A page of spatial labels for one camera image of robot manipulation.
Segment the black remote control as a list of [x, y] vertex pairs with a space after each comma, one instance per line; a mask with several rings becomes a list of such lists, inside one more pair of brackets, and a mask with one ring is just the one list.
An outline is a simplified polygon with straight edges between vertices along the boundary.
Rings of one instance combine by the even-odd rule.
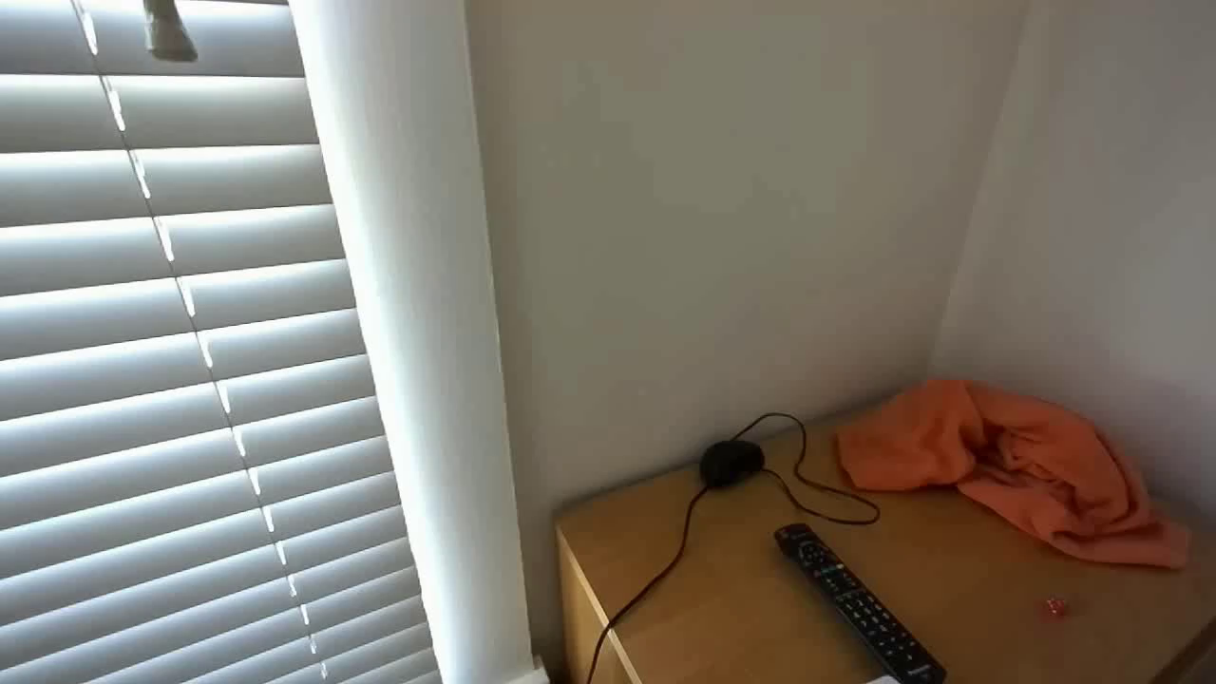
[[860, 582], [860, 575], [804, 524], [775, 533], [778, 552], [813, 582], [827, 606], [898, 684], [947, 684], [931, 651]]

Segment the orange towel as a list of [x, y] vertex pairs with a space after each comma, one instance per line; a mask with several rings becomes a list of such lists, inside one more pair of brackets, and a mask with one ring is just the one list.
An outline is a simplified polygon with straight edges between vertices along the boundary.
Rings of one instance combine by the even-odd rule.
[[860, 490], [956, 490], [1082, 562], [1182, 570], [1189, 533], [1156, 511], [1139, 472], [1063, 405], [974, 381], [922, 381], [836, 429]]

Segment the wooden dresser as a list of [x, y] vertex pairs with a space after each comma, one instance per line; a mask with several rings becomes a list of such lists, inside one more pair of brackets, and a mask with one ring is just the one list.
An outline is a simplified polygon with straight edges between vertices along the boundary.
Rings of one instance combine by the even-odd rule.
[[[813, 490], [831, 473], [831, 429], [813, 424], [775, 434], [767, 466], [731, 490], [671, 466], [567, 506], [567, 670], [586, 684], [869, 684], [875, 656], [775, 548], [800, 522], [947, 684], [1216, 684], [1210, 528], [1182, 570], [1092, 566], [951, 490], [887, 492], [861, 524]], [[1045, 596], [1066, 620], [1045, 620]]]

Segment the black round device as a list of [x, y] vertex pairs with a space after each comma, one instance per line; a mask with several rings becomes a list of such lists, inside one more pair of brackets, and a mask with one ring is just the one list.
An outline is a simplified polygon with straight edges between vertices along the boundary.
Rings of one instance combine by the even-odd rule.
[[754, 442], [713, 442], [698, 461], [698, 480], [710, 490], [737, 487], [764, 472], [764, 449]]

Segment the small red dice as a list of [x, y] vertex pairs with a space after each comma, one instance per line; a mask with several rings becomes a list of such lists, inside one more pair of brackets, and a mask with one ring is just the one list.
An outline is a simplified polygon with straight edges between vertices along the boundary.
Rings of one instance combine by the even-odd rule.
[[1045, 596], [1045, 600], [1041, 600], [1041, 613], [1045, 613], [1045, 620], [1055, 620], [1055, 622], [1059, 622], [1059, 620], [1066, 620], [1070, 606], [1066, 606], [1066, 600], [1059, 600], [1059, 596]]

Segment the white window blinds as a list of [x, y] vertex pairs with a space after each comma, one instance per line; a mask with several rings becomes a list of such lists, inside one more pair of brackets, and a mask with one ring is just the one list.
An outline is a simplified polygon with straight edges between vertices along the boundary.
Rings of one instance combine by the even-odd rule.
[[0, 0], [0, 684], [439, 684], [289, 0]]

